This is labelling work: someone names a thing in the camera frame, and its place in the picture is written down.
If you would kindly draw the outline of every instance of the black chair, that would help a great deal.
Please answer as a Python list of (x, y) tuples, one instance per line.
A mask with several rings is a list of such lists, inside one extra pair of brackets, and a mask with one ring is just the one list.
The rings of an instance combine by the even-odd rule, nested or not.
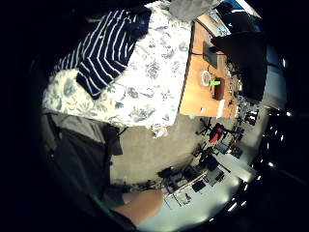
[(211, 125), (211, 118), (209, 119), (209, 121), (207, 123), (202, 118), (200, 119), (200, 121), (203, 124), (203, 129), (201, 131), (195, 131), (195, 134), (206, 135), (207, 132), (210, 131), (209, 142), (215, 142), (215, 141), (219, 140), (222, 137), (222, 135), (223, 135), (223, 138), (226, 137), (226, 135), (227, 135), (226, 131), (228, 131), (228, 130), (226, 130), (222, 124), (216, 123), (213, 127)]

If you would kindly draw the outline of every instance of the wooden desk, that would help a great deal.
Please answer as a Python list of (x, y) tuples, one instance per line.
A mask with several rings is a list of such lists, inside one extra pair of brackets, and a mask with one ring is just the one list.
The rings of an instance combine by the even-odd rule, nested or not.
[[(194, 53), (203, 53), (203, 41), (211, 44), (211, 33), (203, 27), (200, 23), (194, 22), (194, 40), (191, 51)], [(186, 81), (183, 89), (183, 98), (180, 106), (180, 113), (184, 115), (196, 115), (196, 116), (208, 116), (216, 117), (218, 114), (220, 101), (212, 98), (213, 90), (211, 87), (205, 87), (200, 85), (200, 71), (207, 70), (217, 77), (223, 77), (225, 79), (225, 100), (222, 117), (235, 118), (237, 112), (237, 103), (233, 101), (233, 104), (229, 106), (230, 100), (234, 97), (230, 94), (230, 82), (229, 77), (225, 72), (226, 56), (218, 55), (217, 69), (211, 66), (207, 61), (203, 59), (202, 55), (189, 55), (188, 70)]]

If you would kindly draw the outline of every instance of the striped shirt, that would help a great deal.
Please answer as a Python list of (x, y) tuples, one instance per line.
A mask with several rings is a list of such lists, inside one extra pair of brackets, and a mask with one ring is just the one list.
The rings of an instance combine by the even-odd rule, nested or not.
[(151, 13), (142, 6), (105, 14), (96, 29), (59, 60), (53, 75), (78, 68), (77, 83), (98, 99), (101, 90), (126, 68), (136, 41), (148, 33)]

